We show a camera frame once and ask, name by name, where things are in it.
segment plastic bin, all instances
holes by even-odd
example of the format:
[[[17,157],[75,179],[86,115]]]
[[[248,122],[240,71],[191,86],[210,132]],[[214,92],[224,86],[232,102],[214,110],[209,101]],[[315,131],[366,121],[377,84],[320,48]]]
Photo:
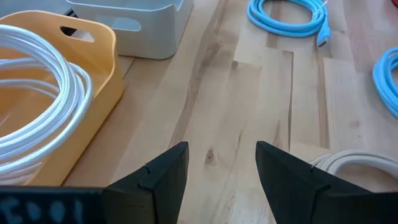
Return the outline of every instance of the plastic bin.
[[[43,11],[24,11],[0,19],[0,24],[25,28],[49,41],[69,61],[85,69],[93,81],[95,96],[75,132],[47,156],[28,185],[60,185],[91,138],[121,97],[124,81],[119,72],[116,37],[103,24]],[[93,42],[66,36],[61,26],[89,32]],[[26,55],[0,48],[0,59]],[[56,84],[52,74],[39,69],[1,71],[0,78],[35,78]],[[38,117],[53,99],[26,89],[0,88],[0,136],[5,136]]]
[[[165,59],[177,50],[193,0],[67,0],[82,19],[110,26],[120,55]]]

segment table surface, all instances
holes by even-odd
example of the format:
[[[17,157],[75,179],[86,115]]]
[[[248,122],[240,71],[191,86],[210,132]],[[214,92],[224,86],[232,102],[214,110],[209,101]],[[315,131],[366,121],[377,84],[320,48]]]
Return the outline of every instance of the table surface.
[[[189,141],[179,223],[273,223],[254,151],[267,141],[306,161],[368,149],[398,159],[398,120],[371,70],[398,45],[390,0],[332,0],[331,41],[270,34],[246,18],[248,0],[195,0],[180,47],[167,60],[121,57],[126,90],[65,185],[106,186],[179,141]],[[275,19],[310,20],[303,7],[270,1]],[[348,166],[339,176],[375,192],[389,175]]]

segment blue cable plug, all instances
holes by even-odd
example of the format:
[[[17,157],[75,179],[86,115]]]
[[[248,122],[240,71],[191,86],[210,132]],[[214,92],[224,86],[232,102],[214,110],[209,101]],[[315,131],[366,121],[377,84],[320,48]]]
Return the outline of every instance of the blue cable plug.
[[[324,22],[321,26],[321,29],[318,32],[317,36],[317,46],[324,46],[329,40],[331,36],[330,27],[327,22]]]

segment coiled blue cable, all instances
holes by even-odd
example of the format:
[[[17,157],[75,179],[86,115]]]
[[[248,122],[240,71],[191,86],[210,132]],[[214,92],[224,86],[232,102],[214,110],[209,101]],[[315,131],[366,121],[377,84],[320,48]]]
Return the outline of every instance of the coiled blue cable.
[[[398,47],[385,52],[373,67],[373,82],[381,100],[398,118],[398,88],[392,78],[392,71],[398,67]]]
[[[251,0],[248,5],[248,18],[254,25],[287,37],[308,37],[318,32],[317,45],[319,47],[330,40],[328,11],[322,0],[288,0],[302,5],[312,12],[312,20],[307,24],[288,24],[276,21],[262,9],[265,1]]]

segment white coiled cable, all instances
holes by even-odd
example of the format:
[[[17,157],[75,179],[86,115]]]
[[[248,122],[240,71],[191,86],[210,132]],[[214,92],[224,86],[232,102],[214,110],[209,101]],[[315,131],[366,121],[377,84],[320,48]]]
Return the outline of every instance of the white coiled cable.
[[[30,55],[29,58],[0,59],[0,71],[42,68],[53,74],[58,83],[54,86],[30,78],[0,77],[0,88],[28,88],[54,98],[36,119],[0,138],[0,185],[21,184],[79,125],[91,103],[93,86],[90,76],[82,68],[67,62],[50,43],[31,31],[0,25],[0,47]],[[48,139],[55,131],[59,134]]]
[[[311,162],[311,165],[333,175],[336,175],[343,166],[348,164],[371,166],[383,170],[398,179],[398,161],[365,150],[350,149],[336,152],[321,156]]]

